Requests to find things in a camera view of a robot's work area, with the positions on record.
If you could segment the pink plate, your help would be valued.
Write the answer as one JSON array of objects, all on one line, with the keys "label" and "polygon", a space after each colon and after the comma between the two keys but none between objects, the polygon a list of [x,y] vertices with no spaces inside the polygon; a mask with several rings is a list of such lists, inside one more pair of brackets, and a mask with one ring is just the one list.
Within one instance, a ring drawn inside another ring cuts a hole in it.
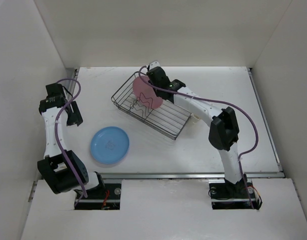
[{"label": "pink plate", "polygon": [[154,89],[143,82],[139,76],[133,80],[132,90],[136,99],[148,109],[158,109],[164,102],[161,97],[156,96]]}]

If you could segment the light blue plate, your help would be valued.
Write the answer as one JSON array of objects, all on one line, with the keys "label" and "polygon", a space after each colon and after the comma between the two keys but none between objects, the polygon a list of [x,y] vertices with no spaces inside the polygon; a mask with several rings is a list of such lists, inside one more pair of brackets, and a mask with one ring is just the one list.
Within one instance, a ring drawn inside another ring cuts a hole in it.
[{"label": "light blue plate", "polygon": [[127,133],[117,127],[108,126],[100,129],[92,137],[90,152],[96,162],[104,165],[119,163],[128,154],[130,140]]}]

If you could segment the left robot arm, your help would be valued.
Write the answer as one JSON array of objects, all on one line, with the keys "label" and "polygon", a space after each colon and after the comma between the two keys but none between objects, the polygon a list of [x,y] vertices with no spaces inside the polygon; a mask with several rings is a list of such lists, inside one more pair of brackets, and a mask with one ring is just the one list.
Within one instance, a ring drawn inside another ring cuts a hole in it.
[{"label": "left robot arm", "polygon": [[55,194],[76,191],[84,198],[98,199],[105,194],[105,184],[97,172],[89,172],[79,157],[69,148],[67,128],[79,126],[83,118],[72,95],[57,81],[46,85],[47,96],[38,111],[45,124],[46,145],[37,168]]}]

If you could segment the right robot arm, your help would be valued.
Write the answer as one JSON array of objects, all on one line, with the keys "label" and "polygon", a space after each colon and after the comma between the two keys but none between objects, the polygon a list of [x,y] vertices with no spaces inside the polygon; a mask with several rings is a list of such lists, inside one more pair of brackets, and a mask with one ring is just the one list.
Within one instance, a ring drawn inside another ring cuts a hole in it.
[{"label": "right robot arm", "polygon": [[170,81],[160,66],[150,66],[146,73],[149,83],[158,97],[168,100],[198,116],[209,127],[208,140],[218,150],[224,168],[225,191],[231,197],[243,192],[243,174],[238,161],[239,127],[235,111],[231,107],[218,108],[208,101],[199,100],[180,80]]}]

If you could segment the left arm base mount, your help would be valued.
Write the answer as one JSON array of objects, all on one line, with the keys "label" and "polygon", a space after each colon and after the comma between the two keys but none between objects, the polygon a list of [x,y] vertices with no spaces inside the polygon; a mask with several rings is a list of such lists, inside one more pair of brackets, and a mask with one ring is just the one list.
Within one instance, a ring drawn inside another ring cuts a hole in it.
[{"label": "left arm base mount", "polygon": [[85,186],[87,197],[84,197],[81,189],[75,189],[74,210],[120,210],[122,181],[103,179],[93,172],[89,175],[89,182]]}]

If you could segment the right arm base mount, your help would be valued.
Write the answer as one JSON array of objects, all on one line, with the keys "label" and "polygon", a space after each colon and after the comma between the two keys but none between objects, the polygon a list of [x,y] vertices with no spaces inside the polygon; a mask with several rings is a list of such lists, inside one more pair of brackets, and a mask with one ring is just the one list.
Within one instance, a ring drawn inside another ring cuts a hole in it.
[{"label": "right arm base mount", "polygon": [[251,179],[232,184],[225,179],[209,181],[208,195],[213,210],[259,210],[263,200]]}]

